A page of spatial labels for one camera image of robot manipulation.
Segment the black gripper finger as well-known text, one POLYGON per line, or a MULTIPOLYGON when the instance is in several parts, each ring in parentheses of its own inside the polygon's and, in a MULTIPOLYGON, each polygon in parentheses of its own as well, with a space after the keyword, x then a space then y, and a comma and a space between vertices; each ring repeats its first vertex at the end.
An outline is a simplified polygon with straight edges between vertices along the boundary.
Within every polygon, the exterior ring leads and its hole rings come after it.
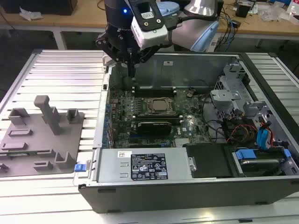
POLYGON ((159 45, 145 48, 143 50, 139 49, 133 51, 131 54, 131 77, 135 77, 135 68, 140 63, 147 62, 155 53, 159 50, 159 45))
POLYGON ((131 56, 122 33, 112 36, 109 33, 99 35, 96 44, 115 62, 124 63, 127 66, 127 74, 132 77, 131 56))

